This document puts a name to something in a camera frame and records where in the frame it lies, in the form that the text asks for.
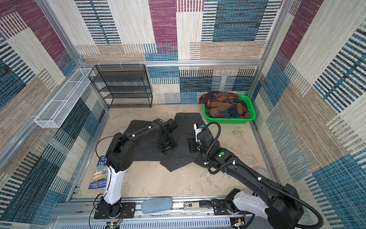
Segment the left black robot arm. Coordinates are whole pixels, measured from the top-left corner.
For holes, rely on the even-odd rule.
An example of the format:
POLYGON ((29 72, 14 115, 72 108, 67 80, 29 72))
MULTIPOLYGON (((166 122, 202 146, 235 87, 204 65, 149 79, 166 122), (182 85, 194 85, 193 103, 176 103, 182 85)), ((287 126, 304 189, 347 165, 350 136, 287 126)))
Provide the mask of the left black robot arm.
POLYGON ((97 212, 109 218, 115 218, 122 210, 121 189, 127 169, 134 160, 134 150, 140 143, 157 136, 155 145, 161 152, 173 149, 175 141, 169 136, 177 127, 174 120, 156 119, 148 125, 127 134, 115 134, 106 153, 106 165, 109 169, 107 185, 103 197, 97 205, 97 212))

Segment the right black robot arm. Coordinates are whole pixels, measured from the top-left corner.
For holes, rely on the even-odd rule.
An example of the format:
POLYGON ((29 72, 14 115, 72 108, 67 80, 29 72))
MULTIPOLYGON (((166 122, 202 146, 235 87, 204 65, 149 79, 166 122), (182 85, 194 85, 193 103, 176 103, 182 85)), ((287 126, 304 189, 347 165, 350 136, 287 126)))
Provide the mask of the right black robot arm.
POLYGON ((199 153, 199 160, 210 174, 226 173, 254 192, 248 196, 239 189, 233 189, 225 198, 228 213, 250 212, 268 220, 274 229, 300 226, 304 206, 293 186, 283 186, 250 168, 234 153, 220 147, 208 129, 200 129, 187 142, 190 152, 199 153))

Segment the grey pinstriped long sleeve shirt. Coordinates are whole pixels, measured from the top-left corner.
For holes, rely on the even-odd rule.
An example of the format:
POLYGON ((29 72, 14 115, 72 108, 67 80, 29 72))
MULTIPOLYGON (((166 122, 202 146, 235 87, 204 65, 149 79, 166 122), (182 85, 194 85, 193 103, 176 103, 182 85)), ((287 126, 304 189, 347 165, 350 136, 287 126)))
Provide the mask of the grey pinstriped long sleeve shirt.
POLYGON ((159 161, 170 172, 195 163, 204 167, 203 157, 199 152, 190 152, 188 139, 195 138, 193 124, 203 124, 199 113, 177 113, 174 118, 177 128, 169 135, 176 142, 174 149, 163 153, 156 145, 159 132, 148 134, 134 148, 134 161, 159 161))

